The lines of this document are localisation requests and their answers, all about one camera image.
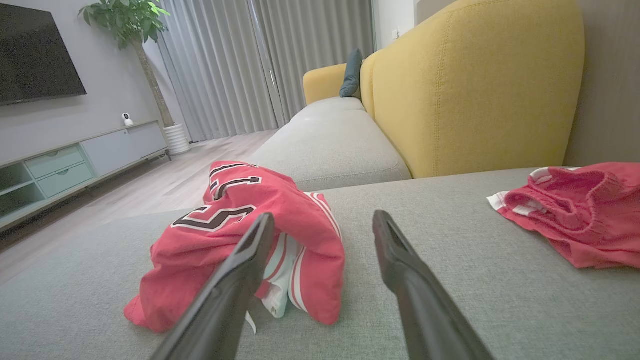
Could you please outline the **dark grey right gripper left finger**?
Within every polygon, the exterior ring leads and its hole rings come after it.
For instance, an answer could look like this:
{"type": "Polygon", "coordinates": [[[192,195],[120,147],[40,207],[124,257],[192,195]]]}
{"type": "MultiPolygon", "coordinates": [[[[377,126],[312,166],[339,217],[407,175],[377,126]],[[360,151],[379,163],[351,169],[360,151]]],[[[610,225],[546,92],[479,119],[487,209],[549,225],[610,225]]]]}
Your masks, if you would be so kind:
{"type": "Polygon", "coordinates": [[[249,302],[262,285],[275,220],[261,214],[157,347],[153,360],[234,360],[249,302]]]}

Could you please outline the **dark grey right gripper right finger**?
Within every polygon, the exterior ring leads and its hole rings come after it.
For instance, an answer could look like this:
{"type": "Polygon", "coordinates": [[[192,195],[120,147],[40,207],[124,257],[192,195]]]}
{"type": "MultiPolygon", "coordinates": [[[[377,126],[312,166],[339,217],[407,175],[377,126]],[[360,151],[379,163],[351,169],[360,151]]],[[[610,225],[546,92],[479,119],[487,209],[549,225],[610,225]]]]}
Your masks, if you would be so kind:
{"type": "Polygon", "coordinates": [[[412,360],[491,360],[493,355],[429,266],[384,210],[372,218],[381,277],[397,298],[412,360]]]}

